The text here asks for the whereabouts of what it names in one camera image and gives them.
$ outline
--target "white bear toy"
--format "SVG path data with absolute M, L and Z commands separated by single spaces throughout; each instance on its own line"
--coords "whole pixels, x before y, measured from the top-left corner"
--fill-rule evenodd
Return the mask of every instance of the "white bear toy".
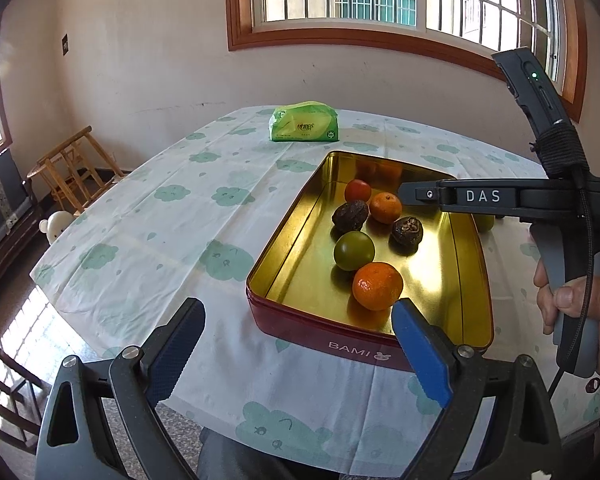
M 41 220 L 39 227 L 43 233 L 46 233 L 49 244 L 52 244 L 74 220 L 75 217 L 71 213 L 56 211 L 49 217 L 49 220 Z

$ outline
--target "wall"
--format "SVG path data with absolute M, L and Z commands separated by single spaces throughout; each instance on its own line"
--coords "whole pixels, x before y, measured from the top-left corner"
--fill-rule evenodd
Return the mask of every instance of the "wall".
M 0 81 L 13 160 L 23 178 L 71 133 L 59 84 L 58 0 L 12 0 L 0 27 Z M 36 195 L 48 188 L 34 179 Z
M 36 71 L 33 80 L 5 95 L 12 113 L 20 105 L 33 108 L 20 114 L 36 127 L 29 140 L 14 138 L 14 149 L 28 142 L 19 153 L 31 139 L 48 144 L 58 129 L 66 136 L 64 95 L 69 130 L 91 124 L 126 169 L 236 108 L 303 100 L 432 124 L 530 156 L 531 129 L 506 86 L 464 68 L 348 46 L 229 53 L 224 0 L 57 0 L 55 9 L 52 0 L 40 0 L 47 15 L 57 13 L 58 19 L 55 30 L 45 25 L 44 33 L 37 27 L 46 12 L 33 3 L 14 0 L 11 21 L 3 24 L 3 38 L 8 31 L 19 50 L 35 50 L 46 65 L 22 68 L 20 76 Z M 600 174 L 600 19 L 588 4 L 587 18 L 589 78 L 579 130 Z M 70 51 L 61 57 L 65 33 Z M 37 40 L 30 42 L 30 36 Z M 40 156 L 43 150 L 37 150 Z

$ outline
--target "wooden chair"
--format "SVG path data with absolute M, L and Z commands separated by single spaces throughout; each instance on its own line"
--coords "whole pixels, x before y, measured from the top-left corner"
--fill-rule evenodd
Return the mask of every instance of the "wooden chair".
M 95 152 L 102 158 L 108 168 L 103 168 L 113 172 L 113 177 L 108 182 L 104 182 L 96 167 L 87 157 L 84 146 L 81 141 L 88 142 Z M 66 165 L 69 176 L 62 176 L 66 173 L 64 170 L 59 170 L 56 164 L 63 163 Z M 83 213 L 88 206 L 101 196 L 107 189 L 120 181 L 124 174 L 118 167 L 115 161 L 107 152 L 102 149 L 102 146 L 91 136 L 91 127 L 76 133 L 74 136 L 58 144 L 54 149 L 48 152 L 45 156 L 38 160 L 35 168 L 29 171 L 27 178 L 32 178 L 39 174 L 46 182 L 51 190 L 51 195 L 60 204 L 62 209 L 65 209 L 64 200 L 67 200 L 69 205 L 75 209 L 75 214 Z M 95 190 L 89 190 L 85 181 L 92 178 L 96 183 Z
M 18 364 L 14 359 L 5 354 L 0 348 L 0 361 L 10 368 L 12 371 L 20 375 L 21 379 L 15 382 L 13 386 L 7 386 L 0 381 L 0 391 L 5 393 L 9 399 L 9 406 L 0 404 L 0 416 L 18 428 L 20 438 L 17 438 L 4 430 L 0 429 L 0 440 L 10 444 L 17 449 L 21 449 L 31 454 L 36 453 L 38 446 L 38 437 L 40 436 L 40 425 L 42 424 L 42 414 L 36 400 L 36 394 L 33 386 L 39 387 L 41 390 L 48 386 L 39 377 L 31 373 L 24 366 Z M 32 418 L 24 418 L 18 412 L 18 404 L 30 407 Z M 27 433 L 32 434 L 32 438 L 27 438 Z

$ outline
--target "gray handle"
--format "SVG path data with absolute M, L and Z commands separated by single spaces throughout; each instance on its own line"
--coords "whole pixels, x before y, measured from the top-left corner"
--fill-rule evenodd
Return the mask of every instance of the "gray handle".
M 587 237 L 581 230 L 535 223 L 530 232 L 538 245 L 552 292 L 566 282 L 586 275 Z M 600 234 L 596 235 L 594 250 L 594 274 L 600 276 Z M 558 346 L 556 361 L 568 373 L 589 378 L 598 366 L 598 322 L 585 321 L 577 360 L 572 357 L 566 362 L 577 323 L 577 318 L 558 314 L 554 326 L 554 344 Z

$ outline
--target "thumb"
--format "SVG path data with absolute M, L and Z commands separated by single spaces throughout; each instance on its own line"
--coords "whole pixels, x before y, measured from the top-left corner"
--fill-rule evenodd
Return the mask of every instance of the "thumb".
M 554 293 L 555 306 L 567 316 L 578 317 L 582 311 L 582 301 L 586 288 L 586 277 L 565 283 Z M 600 278 L 595 277 L 591 290 L 588 317 L 600 321 Z

